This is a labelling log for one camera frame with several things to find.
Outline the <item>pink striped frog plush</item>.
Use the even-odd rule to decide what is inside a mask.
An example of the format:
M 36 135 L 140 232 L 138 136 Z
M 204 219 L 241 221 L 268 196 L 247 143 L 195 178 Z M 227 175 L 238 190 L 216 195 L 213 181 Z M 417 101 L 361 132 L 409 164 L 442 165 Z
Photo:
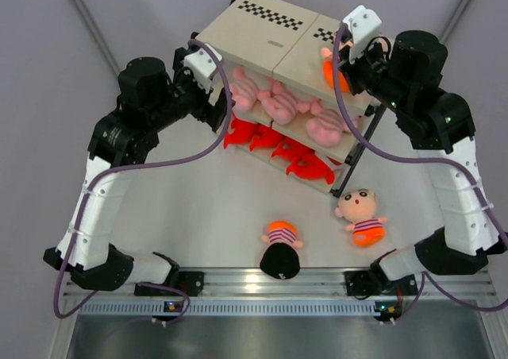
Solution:
M 348 124 L 336 109 L 313 102 L 310 105 L 310 114 L 312 117 L 306 122 L 306 132 L 320 146 L 337 146 L 344 133 L 351 133 Z
M 256 101 L 271 97 L 271 79 L 237 65 L 232 70 L 233 82 L 229 89 L 239 111 L 250 110 Z
M 267 90 L 256 94 L 266 114 L 279 125 L 290 123 L 297 113 L 305 113 L 317 99 L 285 83 L 273 80 Z

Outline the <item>boy doll black hair back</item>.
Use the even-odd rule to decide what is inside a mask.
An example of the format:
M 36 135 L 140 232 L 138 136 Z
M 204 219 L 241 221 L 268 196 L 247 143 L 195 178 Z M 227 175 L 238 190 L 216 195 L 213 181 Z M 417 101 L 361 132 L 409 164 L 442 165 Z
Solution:
M 276 280 L 295 278 L 301 269 L 297 250 L 304 246 L 297 227 L 283 220 L 274 221 L 262 239 L 267 248 L 260 260 L 260 270 Z

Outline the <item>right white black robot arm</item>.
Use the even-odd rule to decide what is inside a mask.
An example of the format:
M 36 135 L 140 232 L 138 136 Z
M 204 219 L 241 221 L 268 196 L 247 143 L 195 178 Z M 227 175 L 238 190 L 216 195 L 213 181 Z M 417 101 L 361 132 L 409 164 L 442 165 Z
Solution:
M 366 92 L 392 110 L 415 157 L 375 154 L 425 166 L 436 192 L 443 226 L 428 237 L 374 261 L 365 280 L 388 293 L 417 274 L 473 275 L 507 249 L 507 234 L 487 200 L 476 162 L 475 125 L 468 103 L 441 88 L 448 49 L 432 33 L 409 30 L 381 45 L 369 36 L 359 53 L 345 25 L 332 49 L 332 77 L 353 94 Z

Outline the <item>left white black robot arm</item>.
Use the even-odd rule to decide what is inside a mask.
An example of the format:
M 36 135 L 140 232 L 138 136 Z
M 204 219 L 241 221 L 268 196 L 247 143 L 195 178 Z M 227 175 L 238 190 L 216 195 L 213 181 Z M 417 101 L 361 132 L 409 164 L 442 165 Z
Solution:
M 67 232 L 43 260 L 65 272 L 82 289 L 114 291 L 124 284 L 152 283 L 162 295 L 179 286 L 179 266 L 162 253 L 124 253 L 111 243 L 123 199 L 159 134 L 190 115 L 217 131 L 231 116 L 231 95 L 221 91 L 210 104 L 212 79 L 223 72 L 221 56 L 203 50 L 187 52 L 173 63 L 141 57 L 127 63 L 118 77 L 120 93 L 113 111 L 94 127 L 79 200 Z

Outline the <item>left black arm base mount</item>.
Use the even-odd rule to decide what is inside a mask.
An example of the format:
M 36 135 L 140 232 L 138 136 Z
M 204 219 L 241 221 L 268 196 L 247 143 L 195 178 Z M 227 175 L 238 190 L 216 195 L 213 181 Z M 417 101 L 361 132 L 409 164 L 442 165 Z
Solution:
M 174 288 L 190 297 L 198 296 L 202 293 L 204 287 L 205 273 L 201 271 L 180 271 L 174 275 L 169 283 L 164 283 L 164 287 Z M 137 284 L 134 289 L 135 296 L 170 296 L 176 295 L 174 292 L 162 290 L 159 288 L 150 288 Z

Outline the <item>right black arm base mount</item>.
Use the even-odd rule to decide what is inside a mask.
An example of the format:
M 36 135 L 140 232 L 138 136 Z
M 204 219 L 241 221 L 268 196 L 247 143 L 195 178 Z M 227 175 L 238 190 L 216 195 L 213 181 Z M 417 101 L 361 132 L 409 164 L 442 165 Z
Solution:
M 416 295 L 418 284 L 414 275 L 399 280 L 375 280 L 368 270 L 353 270 L 344 273 L 347 296 L 367 299 L 378 295 Z

